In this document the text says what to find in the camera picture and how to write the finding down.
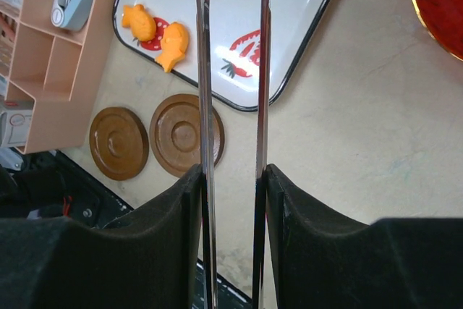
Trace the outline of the orange fish cake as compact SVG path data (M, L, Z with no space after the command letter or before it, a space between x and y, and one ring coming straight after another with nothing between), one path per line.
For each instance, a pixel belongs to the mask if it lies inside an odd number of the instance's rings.
M161 53L155 58L164 72L170 72L174 66L183 60L190 42L190 34L187 28L178 22L173 22L166 27L161 39Z
M156 22L142 4L123 6L122 27L130 29L139 41L150 41L156 36Z

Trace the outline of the small grey box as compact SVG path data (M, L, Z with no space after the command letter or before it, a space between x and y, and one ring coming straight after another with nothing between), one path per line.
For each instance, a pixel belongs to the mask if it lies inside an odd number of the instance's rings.
M1 98L1 147L24 146L30 129L32 101L5 101Z

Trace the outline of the white strawberry tray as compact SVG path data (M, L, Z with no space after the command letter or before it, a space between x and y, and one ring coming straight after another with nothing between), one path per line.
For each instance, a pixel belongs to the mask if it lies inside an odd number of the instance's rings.
M330 0L270 0L271 63L269 99L275 101L320 22ZM126 6L142 4L164 29L182 23L190 33L187 56L173 73L196 85L196 0L115 0L114 32L121 43L148 60L160 52L157 43L139 43L122 27ZM260 64L260 0L211 0L211 89L213 96L233 109L253 112L258 107Z

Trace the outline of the brown wooden coaster left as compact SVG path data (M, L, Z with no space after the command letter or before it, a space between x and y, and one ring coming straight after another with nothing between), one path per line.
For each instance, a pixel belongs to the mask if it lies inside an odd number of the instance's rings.
M116 181L136 177L148 160L146 129L140 118L124 107L97 113L90 126L89 145L95 165Z

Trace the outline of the orange fish cake right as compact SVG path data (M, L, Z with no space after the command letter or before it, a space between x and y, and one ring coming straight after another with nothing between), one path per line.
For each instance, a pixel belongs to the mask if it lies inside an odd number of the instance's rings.
M183 60L190 42L190 34L187 28L178 22L173 22L166 27L161 39L161 53L155 58L164 72L170 72L174 66Z

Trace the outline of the metal tongs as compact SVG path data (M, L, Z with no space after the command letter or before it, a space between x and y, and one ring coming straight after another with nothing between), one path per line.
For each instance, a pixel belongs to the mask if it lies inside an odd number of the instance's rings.
M255 207L252 257L252 306L262 308L266 235L268 107L271 63L271 0L260 0L260 67L256 150ZM213 164L213 107L211 94L210 0L196 0L197 63L200 110L200 164L203 213L205 306L217 308L216 214Z

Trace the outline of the black base frame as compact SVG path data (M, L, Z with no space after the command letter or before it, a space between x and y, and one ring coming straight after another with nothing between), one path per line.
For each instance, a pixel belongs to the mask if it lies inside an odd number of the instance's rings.
M18 156L1 166L1 220L67 217L103 229L135 209L61 153ZM197 259L191 308L205 305L203 269Z

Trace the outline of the pink desk organizer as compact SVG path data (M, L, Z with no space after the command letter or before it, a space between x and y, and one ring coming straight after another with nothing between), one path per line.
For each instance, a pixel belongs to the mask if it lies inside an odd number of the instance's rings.
M78 32L51 23L53 0L23 0L21 8L1 3L16 23L9 62L2 68L8 101L32 101L33 112L21 153L84 143L113 33L115 0L93 0Z

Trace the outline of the orange fish cake left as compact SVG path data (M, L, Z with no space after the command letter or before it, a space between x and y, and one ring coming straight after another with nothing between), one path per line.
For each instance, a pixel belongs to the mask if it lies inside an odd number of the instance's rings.
M123 6L122 27L130 29L139 41L150 41L156 36L156 22L142 4Z

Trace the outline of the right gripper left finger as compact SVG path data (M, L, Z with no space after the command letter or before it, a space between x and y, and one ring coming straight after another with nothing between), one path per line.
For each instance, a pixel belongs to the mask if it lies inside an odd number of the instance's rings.
M201 169L103 229L67 217L1 220L3 308L190 308Z

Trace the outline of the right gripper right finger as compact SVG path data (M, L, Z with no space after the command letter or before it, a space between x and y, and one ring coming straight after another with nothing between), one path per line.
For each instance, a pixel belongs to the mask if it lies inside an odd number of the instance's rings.
M355 221L269 165L267 217L280 308L460 308L462 220Z

